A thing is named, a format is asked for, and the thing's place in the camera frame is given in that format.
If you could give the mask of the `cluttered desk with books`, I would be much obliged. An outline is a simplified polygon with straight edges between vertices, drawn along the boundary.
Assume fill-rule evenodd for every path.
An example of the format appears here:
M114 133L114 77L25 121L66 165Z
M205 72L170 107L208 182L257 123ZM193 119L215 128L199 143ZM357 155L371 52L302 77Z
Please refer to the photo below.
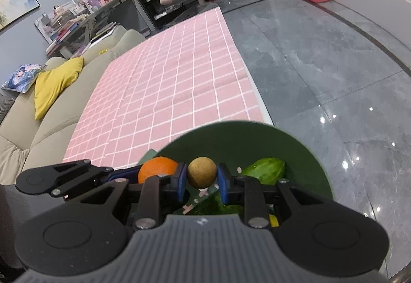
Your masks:
M110 15L129 0L71 0L42 14L34 25L48 43L48 57L61 54L68 59L108 35L118 23Z

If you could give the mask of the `yellow-green pear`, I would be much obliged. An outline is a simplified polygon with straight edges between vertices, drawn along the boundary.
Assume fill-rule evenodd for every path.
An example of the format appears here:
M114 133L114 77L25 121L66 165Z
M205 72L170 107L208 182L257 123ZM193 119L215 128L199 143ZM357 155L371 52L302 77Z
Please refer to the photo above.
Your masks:
M269 218L270 218L270 226L271 227L279 227L279 222L278 222L277 217L275 215L270 214Z

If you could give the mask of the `beige sofa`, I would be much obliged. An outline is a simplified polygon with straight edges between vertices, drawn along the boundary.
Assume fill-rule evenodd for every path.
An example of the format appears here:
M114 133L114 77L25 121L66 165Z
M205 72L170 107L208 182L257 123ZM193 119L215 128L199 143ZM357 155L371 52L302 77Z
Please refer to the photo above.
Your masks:
M12 185L27 169L63 161L83 109L106 68L146 38L122 26L88 49L76 81L65 88L40 120L35 88L19 95L1 121L1 184Z

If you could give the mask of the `orange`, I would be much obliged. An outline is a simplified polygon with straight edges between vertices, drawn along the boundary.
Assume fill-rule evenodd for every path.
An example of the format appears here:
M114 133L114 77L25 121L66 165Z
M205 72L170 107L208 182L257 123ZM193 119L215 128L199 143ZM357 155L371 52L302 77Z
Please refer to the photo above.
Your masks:
M158 175L172 175L178 163L167 157L155 157L151 160L146 161L139 170L138 173L138 183L143 184L144 181L152 176Z

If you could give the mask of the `yellow cushion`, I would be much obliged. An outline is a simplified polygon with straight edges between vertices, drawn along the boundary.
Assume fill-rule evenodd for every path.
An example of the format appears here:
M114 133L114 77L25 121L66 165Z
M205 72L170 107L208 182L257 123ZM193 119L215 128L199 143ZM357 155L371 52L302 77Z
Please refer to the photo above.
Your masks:
M78 79L83 64L83 57L72 58L37 76L34 90L35 120L41 120L59 95Z

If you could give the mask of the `green cucumber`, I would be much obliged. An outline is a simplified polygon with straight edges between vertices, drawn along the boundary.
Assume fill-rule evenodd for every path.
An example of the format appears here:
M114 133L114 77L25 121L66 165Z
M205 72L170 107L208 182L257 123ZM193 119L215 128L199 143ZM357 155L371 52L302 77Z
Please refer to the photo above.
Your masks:
M273 186L284 177L286 164L279 158L262 158L249 167L242 170L241 175L254 177L261 184ZM238 205L223 204L219 194L218 182L205 189L207 194L204 197L198 195L193 202L183 209L183 215L242 215L243 207Z

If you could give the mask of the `blue patterned cushion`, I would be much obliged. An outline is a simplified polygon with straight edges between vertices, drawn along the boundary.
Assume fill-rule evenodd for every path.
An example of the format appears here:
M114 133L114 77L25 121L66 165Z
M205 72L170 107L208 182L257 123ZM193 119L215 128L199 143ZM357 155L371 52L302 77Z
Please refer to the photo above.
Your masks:
M37 76L45 69L46 65L42 64L25 64L21 65L7 81L2 84L1 88L11 92L25 94L35 83Z

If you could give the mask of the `green plastic colander bowl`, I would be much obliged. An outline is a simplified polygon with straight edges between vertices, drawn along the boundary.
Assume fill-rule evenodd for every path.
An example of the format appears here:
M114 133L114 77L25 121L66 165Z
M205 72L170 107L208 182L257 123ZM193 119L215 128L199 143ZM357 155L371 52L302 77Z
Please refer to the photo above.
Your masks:
M233 176L262 158L279 158L286 164L282 179L312 193L333 198L325 170L317 158L293 136L267 124L228 121L190 131L160 149L158 156L190 163L208 157L224 163Z

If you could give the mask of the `pink checkered tablecloth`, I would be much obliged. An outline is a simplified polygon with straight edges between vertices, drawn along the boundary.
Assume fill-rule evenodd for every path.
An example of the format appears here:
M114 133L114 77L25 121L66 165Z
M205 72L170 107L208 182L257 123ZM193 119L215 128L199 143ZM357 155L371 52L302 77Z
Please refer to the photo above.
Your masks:
M192 129L226 120L271 122L221 9L214 8L107 67L64 159L126 168Z

